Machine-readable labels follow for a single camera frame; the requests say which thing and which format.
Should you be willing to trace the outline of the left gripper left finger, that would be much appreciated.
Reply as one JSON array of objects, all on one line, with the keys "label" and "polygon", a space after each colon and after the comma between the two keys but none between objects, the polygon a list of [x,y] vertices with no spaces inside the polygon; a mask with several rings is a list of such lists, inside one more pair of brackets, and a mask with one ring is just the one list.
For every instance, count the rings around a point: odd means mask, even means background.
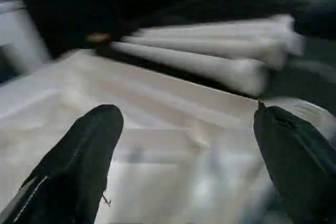
[{"label": "left gripper left finger", "polygon": [[1,223],[94,223],[122,130],[112,104],[78,118],[1,211]]}]

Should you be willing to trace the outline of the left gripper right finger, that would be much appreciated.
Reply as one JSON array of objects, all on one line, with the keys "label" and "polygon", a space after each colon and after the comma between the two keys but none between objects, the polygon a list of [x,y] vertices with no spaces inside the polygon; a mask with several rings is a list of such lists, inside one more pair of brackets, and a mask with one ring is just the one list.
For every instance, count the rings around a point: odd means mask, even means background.
[{"label": "left gripper right finger", "polygon": [[335,223],[335,148],[308,121],[258,103],[254,135],[293,223]]}]

